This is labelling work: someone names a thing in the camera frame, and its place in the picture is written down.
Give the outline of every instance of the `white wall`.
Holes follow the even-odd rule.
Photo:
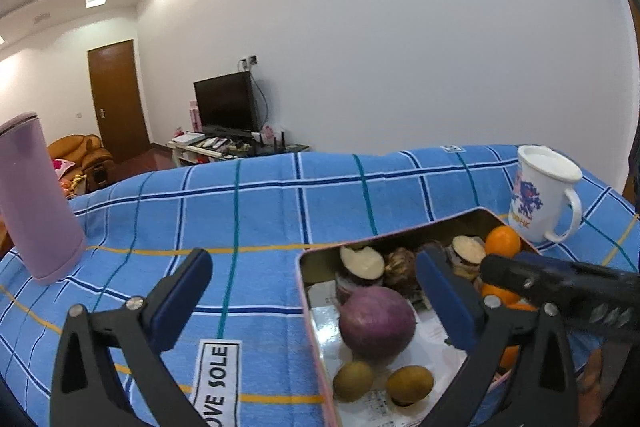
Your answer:
[[[47,143],[69,134],[99,136],[87,51],[137,38],[136,12],[130,8],[54,26],[2,50],[0,121],[35,111]],[[142,90],[141,98],[145,108]]]
[[[144,0],[157,141],[196,80],[255,74],[270,121],[328,152],[541,142],[622,189],[638,121],[626,0]]]

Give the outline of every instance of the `cartoon print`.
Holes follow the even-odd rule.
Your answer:
[[[533,183],[522,181],[522,172],[520,170],[516,175],[511,200],[520,202],[518,212],[529,219],[533,218],[535,210],[540,210],[542,207],[538,189],[534,187]]]

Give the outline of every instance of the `red floor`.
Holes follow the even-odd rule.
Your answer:
[[[145,172],[166,171],[174,168],[175,165],[171,159],[171,154],[158,149],[151,149],[140,156],[119,164],[115,178],[116,181],[122,181]]]

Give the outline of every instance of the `pink bottle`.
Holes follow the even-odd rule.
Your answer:
[[[34,112],[0,125],[0,213],[40,284],[64,277],[85,250],[84,233],[60,189]]]

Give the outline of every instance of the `white mug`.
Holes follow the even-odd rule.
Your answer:
[[[582,204],[574,185],[582,171],[570,159],[537,145],[518,148],[518,174],[511,195],[509,224],[524,239],[533,243],[545,239],[560,243],[580,226]],[[569,230],[554,232],[566,200],[573,210]]]

